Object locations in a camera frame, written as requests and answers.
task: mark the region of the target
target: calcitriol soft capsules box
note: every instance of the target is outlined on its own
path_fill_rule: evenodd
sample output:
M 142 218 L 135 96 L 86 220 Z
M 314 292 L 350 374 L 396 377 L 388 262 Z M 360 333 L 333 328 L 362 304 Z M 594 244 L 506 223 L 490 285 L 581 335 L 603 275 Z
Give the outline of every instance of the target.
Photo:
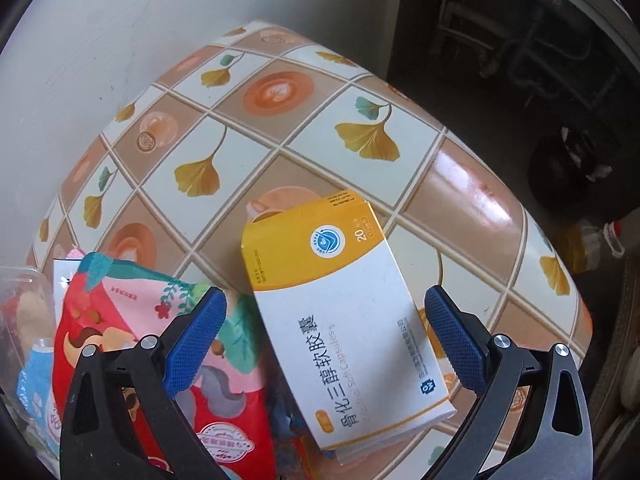
M 260 314 L 319 447 L 345 461 L 451 416 L 418 311 L 366 200 L 343 191 L 249 224 Z

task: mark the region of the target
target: white wall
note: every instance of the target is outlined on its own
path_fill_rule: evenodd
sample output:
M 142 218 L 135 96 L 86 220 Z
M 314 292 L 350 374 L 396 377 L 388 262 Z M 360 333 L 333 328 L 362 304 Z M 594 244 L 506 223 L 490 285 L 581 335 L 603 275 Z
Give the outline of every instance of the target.
M 119 108 L 255 18 L 386 72 L 398 0 L 34 0 L 0 55 L 0 264 L 20 264 L 53 195 Z

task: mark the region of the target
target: metal screw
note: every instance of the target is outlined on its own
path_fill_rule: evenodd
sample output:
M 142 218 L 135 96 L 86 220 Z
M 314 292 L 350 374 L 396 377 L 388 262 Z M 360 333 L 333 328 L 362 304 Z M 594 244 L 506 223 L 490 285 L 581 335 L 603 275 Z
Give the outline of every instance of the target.
M 569 349 L 566 345 L 559 343 L 556 345 L 556 353 L 562 357 L 567 357 L 569 355 Z
M 507 336 L 502 334 L 498 334 L 494 337 L 494 343 L 500 348 L 509 348 L 511 346 L 511 340 Z
M 82 355 L 84 357 L 91 357 L 95 354 L 95 351 L 98 349 L 96 345 L 87 345 L 82 349 Z
M 145 350 L 151 350 L 158 344 L 158 338 L 154 335 L 148 335 L 142 338 L 140 341 L 140 346 Z

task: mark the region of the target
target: blue gripper pad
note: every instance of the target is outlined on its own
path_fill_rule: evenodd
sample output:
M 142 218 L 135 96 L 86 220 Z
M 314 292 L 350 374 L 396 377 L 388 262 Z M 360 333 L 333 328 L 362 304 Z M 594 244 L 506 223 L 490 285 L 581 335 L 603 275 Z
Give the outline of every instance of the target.
M 455 303 L 441 286 L 434 285 L 424 296 L 424 309 L 460 383 L 480 396 L 488 383 L 486 360 L 466 330 Z
M 191 386 L 225 317 L 225 293 L 217 289 L 196 313 L 166 358 L 162 385 L 170 399 L 175 399 L 178 392 Z

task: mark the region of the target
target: orange saucer print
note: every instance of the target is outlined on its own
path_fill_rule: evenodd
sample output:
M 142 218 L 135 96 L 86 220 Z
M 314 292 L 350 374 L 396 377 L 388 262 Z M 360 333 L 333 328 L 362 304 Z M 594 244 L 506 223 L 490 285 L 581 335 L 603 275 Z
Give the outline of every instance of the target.
M 251 115 L 271 117 L 290 112 L 313 91 L 314 82 L 307 74 L 276 72 L 252 84 L 244 94 L 242 106 Z

